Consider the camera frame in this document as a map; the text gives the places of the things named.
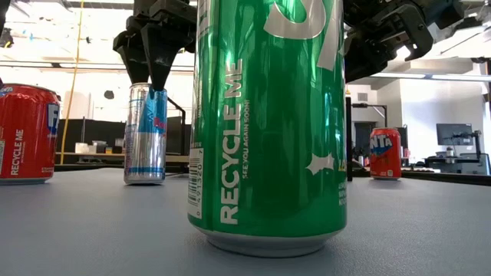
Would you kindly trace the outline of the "red Fanta soda can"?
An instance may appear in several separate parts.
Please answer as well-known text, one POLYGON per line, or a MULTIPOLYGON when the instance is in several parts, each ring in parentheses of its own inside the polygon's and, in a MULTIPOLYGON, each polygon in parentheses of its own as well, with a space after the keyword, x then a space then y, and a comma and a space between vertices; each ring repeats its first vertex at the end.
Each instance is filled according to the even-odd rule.
POLYGON ((60 113, 52 90, 0 87, 0 185, 39 184, 54 175, 60 113))
POLYGON ((397 129, 373 129, 370 150, 370 173, 374 179, 397 180, 401 177, 401 144, 397 129))

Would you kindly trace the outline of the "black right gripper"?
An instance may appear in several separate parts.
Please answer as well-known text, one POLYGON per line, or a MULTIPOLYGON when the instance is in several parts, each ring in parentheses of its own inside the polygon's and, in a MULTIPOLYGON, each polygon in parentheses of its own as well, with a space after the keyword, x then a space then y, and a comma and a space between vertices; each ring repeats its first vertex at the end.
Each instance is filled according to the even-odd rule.
POLYGON ((345 82, 381 72, 402 47, 410 52, 407 61, 429 52, 429 10, 423 0, 344 0, 345 82))

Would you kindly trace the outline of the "black computer monitor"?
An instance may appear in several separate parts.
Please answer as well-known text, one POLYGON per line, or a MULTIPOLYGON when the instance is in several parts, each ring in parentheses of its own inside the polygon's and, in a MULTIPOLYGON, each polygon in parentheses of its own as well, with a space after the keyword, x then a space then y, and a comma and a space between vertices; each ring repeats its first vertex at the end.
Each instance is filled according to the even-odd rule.
POLYGON ((470 123, 438 123, 437 142, 441 146, 472 146, 470 123))

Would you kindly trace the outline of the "wooden background bench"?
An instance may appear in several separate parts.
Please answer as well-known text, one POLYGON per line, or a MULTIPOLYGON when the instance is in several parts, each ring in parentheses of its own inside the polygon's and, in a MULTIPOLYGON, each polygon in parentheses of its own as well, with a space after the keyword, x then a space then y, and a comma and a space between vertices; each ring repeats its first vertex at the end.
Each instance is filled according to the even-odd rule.
POLYGON ((69 153, 69 152, 56 152, 57 155, 64 156, 104 156, 104 157, 125 157, 125 153, 69 153))

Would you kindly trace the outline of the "green Sprite soda can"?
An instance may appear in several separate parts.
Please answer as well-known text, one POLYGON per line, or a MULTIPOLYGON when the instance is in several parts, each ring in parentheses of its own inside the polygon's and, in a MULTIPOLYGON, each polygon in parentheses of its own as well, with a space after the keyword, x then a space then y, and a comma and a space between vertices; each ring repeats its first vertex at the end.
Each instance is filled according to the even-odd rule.
POLYGON ((189 222, 307 255, 347 224, 341 0, 198 0, 189 222))

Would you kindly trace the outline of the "black partition wall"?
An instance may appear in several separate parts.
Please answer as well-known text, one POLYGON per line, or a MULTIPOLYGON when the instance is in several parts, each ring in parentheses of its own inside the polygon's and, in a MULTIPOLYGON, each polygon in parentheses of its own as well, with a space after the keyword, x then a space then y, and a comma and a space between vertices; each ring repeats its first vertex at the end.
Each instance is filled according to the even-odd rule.
POLYGON ((87 143, 89 153, 103 153, 102 146, 114 147, 124 138, 126 124, 103 120, 70 119, 64 140, 64 151, 74 153, 75 143, 87 143))

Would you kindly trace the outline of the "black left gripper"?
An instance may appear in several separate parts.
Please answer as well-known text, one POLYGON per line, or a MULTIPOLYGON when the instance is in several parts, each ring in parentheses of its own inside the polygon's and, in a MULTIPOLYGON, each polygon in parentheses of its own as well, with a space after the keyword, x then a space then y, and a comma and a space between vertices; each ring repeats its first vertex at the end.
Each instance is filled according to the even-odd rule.
POLYGON ((195 40, 197 8, 190 0, 134 0, 126 29, 114 39, 132 84, 162 90, 178 52, 195 40))

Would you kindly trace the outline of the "grey office desk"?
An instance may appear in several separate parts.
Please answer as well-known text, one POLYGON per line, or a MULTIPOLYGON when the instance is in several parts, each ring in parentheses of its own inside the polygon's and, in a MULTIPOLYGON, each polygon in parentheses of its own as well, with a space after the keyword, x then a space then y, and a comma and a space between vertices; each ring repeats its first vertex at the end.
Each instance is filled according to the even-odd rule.
POLYGON ((487 153, 481 153, 479 159, 475 153, 461 153, 449 159, 431 156, 424 162, 426 167, 438 169, 442 173, 491 176, 491 159, 487 153))

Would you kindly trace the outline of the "silver blue slim energy can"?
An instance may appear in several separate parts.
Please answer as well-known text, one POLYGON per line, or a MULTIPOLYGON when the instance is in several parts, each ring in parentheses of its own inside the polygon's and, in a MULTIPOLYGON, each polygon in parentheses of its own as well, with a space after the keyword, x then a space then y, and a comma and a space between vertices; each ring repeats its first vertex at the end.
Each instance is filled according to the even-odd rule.
POLYGON ((163 183, 166 176, 167 93, 148 83, 130 86, 124 182, 163 183))

